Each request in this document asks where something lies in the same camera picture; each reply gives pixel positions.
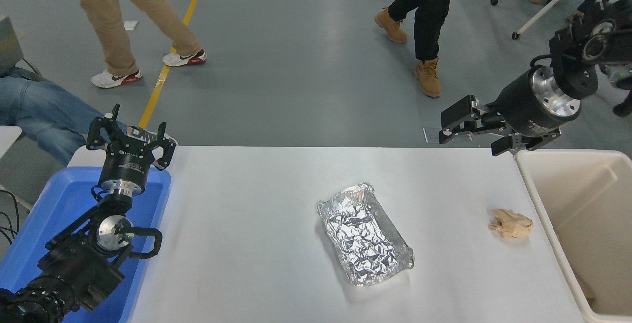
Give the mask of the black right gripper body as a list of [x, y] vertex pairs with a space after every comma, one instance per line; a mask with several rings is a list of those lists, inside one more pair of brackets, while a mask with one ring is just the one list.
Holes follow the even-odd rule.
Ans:
[[544, 109], [537, 100], [531, 81], [535, 71], [528, 70], [504, 87], [488, 107], [499, 112], [515, 131], [535, 138], [561, 127], [561, 118]]

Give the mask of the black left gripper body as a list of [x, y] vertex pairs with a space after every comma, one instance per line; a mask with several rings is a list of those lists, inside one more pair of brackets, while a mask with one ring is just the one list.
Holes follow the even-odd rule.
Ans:
[[132, 183], [133, 189], [144, 189], [153, 157], [145, 150], [147, 143], [140, 139], [123, 136], [111, 141], [106, 147], [106, 159], [98, 186], [111, 189], [116, 182]]

